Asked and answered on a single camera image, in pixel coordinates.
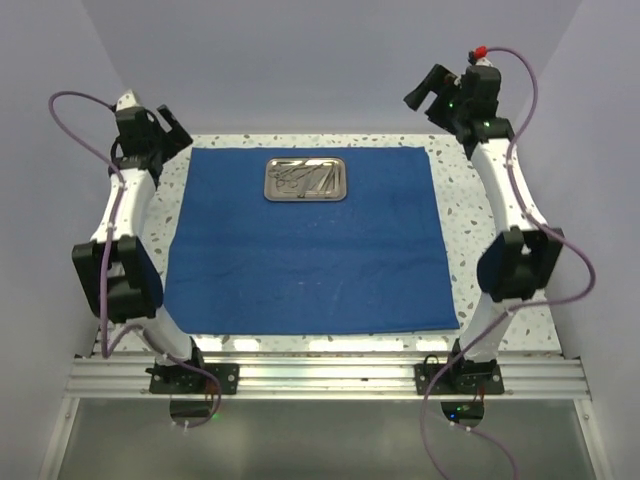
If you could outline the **steel instrument tray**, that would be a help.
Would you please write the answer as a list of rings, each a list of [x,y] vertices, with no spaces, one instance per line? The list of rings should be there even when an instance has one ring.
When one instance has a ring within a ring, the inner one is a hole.
[[[278,188],[275,184],[267,178],[267,168],[271,162],[287,162],[295,160],[308,160],[310,164],[321,164],[321,167],[314,170],[315,174],[322,174],[329,167],[339,167],[341,169],[341,185],[340,191],[335,196],[326,195],[324,189],[315,191],[305,198],[298,198],[297,191],[300,185],[303,183],[305,177],[299,182],[295,188],[282,187]],[[265,168],[264,178],[264,196],[267,200],[272,202],[339,202],[347,196],[347,169],[345,162],[338,157],[276,157],[270,159]]]

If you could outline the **steel surgical scissors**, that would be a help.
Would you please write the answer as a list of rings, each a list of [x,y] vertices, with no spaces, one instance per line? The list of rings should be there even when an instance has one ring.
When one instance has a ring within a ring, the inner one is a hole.
[[[267,168],[267,178],[278,188],[295,188],[303,177],[320,167],[321,164],[310,164],[308,160],[273,161]]]

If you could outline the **blue surgical cloth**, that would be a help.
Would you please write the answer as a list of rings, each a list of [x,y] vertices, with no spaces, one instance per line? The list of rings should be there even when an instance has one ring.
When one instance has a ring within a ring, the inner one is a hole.
[[[165,305],[185,332],[333,335],[455,329],[429,157],[421,148],[330,148],[339,202],[272,202],[284,148],[191,154]]]

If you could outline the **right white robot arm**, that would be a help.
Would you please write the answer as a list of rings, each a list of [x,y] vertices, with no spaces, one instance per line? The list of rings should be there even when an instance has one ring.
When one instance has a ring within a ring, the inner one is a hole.
[[[404,98],[418,110],[428,94],[435,98],[425,114],[434,125],[454,135],[485,188],[496,236],[478,260],[481,296],[468,327],[455,340],[447,361],[427,356],[415,365],[421,395],[502,394],[497,357],[514,316],[513,307],[543,290],[559,258],[562,244],[531,224],[538,208],[526,187],[513,190],[522,172],[516,160],[511,123],[497,114],[501,74],[489,63],[469,66],[457,76],[434,65]]]

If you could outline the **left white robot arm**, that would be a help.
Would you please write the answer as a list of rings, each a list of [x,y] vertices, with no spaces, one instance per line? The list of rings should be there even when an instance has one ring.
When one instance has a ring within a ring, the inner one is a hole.
[[[166,105],[150,111],[126,95],[113,108],[118,135],[107,159],[110,195],[91,239],[72,249],[72,262],[91,311],[100,321],[101,354],[138,333],[156,355],[151,390],[201,390],[208,379],[194,340],[164,305],[160,274],[141,235],[164,165],[191,136]]]

